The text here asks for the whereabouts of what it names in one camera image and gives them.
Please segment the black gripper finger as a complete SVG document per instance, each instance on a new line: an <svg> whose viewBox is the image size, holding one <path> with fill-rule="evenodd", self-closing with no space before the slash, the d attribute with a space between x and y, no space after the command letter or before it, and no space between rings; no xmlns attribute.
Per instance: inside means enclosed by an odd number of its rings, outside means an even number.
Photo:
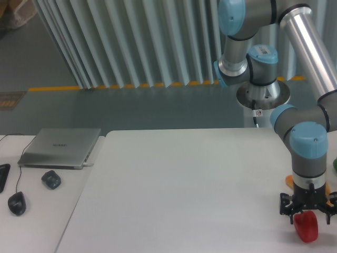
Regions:
<svg viewBox="0 0 337 253"><path fill-rule="evenodd" d="M298 203L294 199L294 195L290 196L286 193L280 193L279 213L288 216L290 224L294 224L294 215L303 212L303 204Z"/></svg>
<svg viewBox="0 0 337 253"><path fill-rule="evenodd" d="M336 191L325 196L321 202L317 204L319 211L325 214L326 224L331 223L331 217L336 215Z"/></svg>

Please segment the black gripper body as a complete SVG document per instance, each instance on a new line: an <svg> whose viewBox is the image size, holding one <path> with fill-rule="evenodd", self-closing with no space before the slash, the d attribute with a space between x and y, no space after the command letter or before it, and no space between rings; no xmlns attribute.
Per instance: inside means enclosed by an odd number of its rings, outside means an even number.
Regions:
<svg viewBox="0 0 337 253"><path fill-rule="evenodd" d="M315 210L325 208L326 206L326 184L320 188L311 186L309 189L304 189L294 184L293 189L293 207L296 210Z"/></svg>

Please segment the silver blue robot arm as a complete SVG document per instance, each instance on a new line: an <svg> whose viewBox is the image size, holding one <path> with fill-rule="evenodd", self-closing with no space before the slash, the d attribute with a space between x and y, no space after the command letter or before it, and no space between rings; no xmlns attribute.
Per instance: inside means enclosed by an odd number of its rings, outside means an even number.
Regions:
<svg viewBox="0 0 337 253"><path fill-rule="evenodd" d="M326 193L327 134L336 130L336 67L312 21L307 1L220 1L219 27L227 37L223 55L214 63L226 87L248 82L267 89L276 85L277 53L267 45L249 47L260 28L277 24L288 36L317 104L298 110L278 105L270 122L291 154L293 194L280 195L280 214L319 210L336 215L336 193Z"/></svg>

